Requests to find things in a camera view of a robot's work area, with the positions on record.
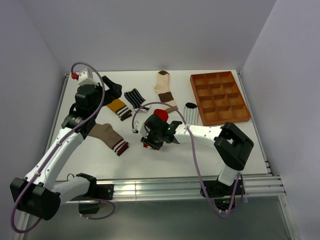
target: gray floor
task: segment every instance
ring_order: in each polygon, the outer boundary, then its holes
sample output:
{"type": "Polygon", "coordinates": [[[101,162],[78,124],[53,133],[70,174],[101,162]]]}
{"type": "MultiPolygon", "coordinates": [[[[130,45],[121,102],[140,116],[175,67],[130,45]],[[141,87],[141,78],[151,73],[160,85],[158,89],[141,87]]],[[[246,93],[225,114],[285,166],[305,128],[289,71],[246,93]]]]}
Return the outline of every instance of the gray floor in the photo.
{"type": "Polygon", "coordinates": [[[229,218],[216,217],[205,200],[122,202],[104,220],[79,218],[77,204],[61,206],[28,240],[287,240],[277,197],[249,198],[229,218]]]}

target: table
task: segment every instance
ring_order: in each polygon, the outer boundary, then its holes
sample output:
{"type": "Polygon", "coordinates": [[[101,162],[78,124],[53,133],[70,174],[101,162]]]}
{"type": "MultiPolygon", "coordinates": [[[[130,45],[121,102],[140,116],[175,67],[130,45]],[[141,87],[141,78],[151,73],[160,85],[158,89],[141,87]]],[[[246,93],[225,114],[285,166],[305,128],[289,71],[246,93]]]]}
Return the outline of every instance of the table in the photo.
{"type": "MultiPolygon", "coordinates": [[[[190,75],[200,73],[213,73],[231,71],[238,87],[244,96],[240,81],[235,70],[173,70],[171,75],[170,89],[172,95],[183,112],[185,103],[196,103],[190,84],[190,75]]],[[[122,85],[122,93],[138,89],[146,102],[159,101],[158,95],[154,92],[156,85],[156,74],[158,71],[101,71],[102,76],[106,75],[113,82],[122,85]]],[[[63,92],[56,124],[54,126],[52,139],[57,137],[61,123],[68,115],[70,106],[75,102],[77,92],[77,81],[69,77],[63,92]]],[[[132,105],[124,98],[121,100],[132,108],[132,105]]],[[[161,105],[153,105],[148,113],[138,113],[137,120],[146,120],[154,109],[161,108],[161,105]]],[[[169,114],[168,122],[180,120],[176,112],[169,114]]],[[[96,123],[109,123],[127,142],[127,149],[121,156],[117,156],[101,140],[88,136],[85,141],[73,152],[57,181],[65,181],[67,174],[86,173],[96,177],[98,180],[106,179],[152,179],[152,178],[180,178],[194,177],[197,175],[192,157],[191,145],[164,144],[160,151],[144,148],[140,142],[141,136],[131,131],[132,117],[120,121],[108,107],[104,106],[96,118],[96,123]]],[[[254,142],[254,148],[242,171],[244,175],[265,175],[268,173],[262,149],[258,141],[257,133],[252,120],[236,123],[236,125],[254,142]]],[[[197,145],[196,155],[201,174],[203,176],[217,176],[223,166],[220,155],[212,144],[212,148],[197,145]]]]}

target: brown compartment tray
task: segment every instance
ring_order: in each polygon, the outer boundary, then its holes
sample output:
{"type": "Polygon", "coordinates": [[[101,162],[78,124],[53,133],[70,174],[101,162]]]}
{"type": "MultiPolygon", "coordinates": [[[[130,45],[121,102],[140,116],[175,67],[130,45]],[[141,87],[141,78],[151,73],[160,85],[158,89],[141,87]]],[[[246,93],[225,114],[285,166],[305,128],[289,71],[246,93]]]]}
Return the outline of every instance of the brown compartment tray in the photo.
{"type": "Polygon", "coordinates": [[[231,71],[194,74],[190,82],[203,126],[247,122],[251,118],[231,71]]]}

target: tan sock with brown heel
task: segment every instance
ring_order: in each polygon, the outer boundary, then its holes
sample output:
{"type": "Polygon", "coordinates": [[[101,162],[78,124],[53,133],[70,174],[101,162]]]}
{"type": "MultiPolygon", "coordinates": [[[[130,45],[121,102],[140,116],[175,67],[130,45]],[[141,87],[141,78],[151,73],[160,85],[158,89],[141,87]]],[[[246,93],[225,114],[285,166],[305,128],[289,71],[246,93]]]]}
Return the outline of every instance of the tan sock with brown heel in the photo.
{"type": "Polygon", "coordinates": [[[171,113],[175,109],[178,109],[177,103],[170,91],[171,77],[167,71],[160,71],[156,74],[156,85],[154,91],[158,94],[162,103],[170,104],[172,107],[163,105],[163,108],[167,113],[171,113]]]}
{"type": "Polygon", "coordinates": [[[120,136],[112,126],[106,124],[95,124],[89,132],[89,136],[100,139],[103,141],[111,150],[113,150],[118,156],[120,156],[127,148],[129,143],[120,136]]]}

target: red object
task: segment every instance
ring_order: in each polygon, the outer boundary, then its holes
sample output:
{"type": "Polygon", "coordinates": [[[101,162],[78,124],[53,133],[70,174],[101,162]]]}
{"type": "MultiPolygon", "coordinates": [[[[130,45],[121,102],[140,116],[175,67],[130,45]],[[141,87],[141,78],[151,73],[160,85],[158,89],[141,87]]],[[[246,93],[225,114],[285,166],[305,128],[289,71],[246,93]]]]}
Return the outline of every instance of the red object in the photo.
{"type": "MultiPolygon", "coordinates": [[[[154,110],[153,113],[156,114],[159,118],[161,118],[162,121],[167,121],[168,118],[169,118],[169,115],[168,115],[167,111],[166,111],[166,110],[163,110],[163,109],[156,109],[156,110],[154,110]]],[[[144,148],[148,148],[149,145],[144,143],[144,144],[143,144],[143,147],[144,147],[144,148]]]]}
{"type": "Polygon", "coordinates": [[[76,79],[76,80],[79,79],[79,75],[78,75],[76,72],[71,73],[71,77],[72,77],[73,79],[76,79]]]}

